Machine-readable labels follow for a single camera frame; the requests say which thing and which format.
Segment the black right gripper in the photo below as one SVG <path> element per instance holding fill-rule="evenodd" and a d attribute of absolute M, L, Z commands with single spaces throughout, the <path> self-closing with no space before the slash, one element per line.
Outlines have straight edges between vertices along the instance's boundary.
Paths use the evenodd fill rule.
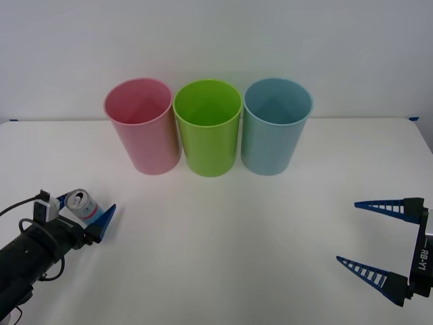
<path fill-rule="evenodd" d="M 399 200 L 370 200 L 355 202 L 354 206 L 358 209 L 419 224 L 409 285 L 408 279 L 400 274 L 341 256 L 336 256 L 337 261 L 399 307 L 404 305 L 406 299 L 411 299 L 409 288 L 417 295 L 429 297 L 432 289 L 432 236 L 426 235 L 426 227 L 432 218 L 429 218 L 429 210 L 424 208 L 424 199 L 414 197 Z"/>

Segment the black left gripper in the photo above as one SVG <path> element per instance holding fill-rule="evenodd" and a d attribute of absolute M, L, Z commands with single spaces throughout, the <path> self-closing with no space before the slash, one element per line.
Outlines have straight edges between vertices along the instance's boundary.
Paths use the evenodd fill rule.
<path fill-rule="evenodd" d="M 65 207 L 67 196 L 68 193 L 56 198 L 58 211 L 61 211 Z M 84 245 L 91 246 L 93 243 L 100 243 L 102 241 L 115 211 L 116 204 L 113 204 L 101 217 L 88 225 L 85 229 L 78 223 L 65 217 L 58 217 L 55 221 L 59 226 L 64 228 L 69 242 L 72 245 L 72 249 L 77 251 L 83 248 Z"/>

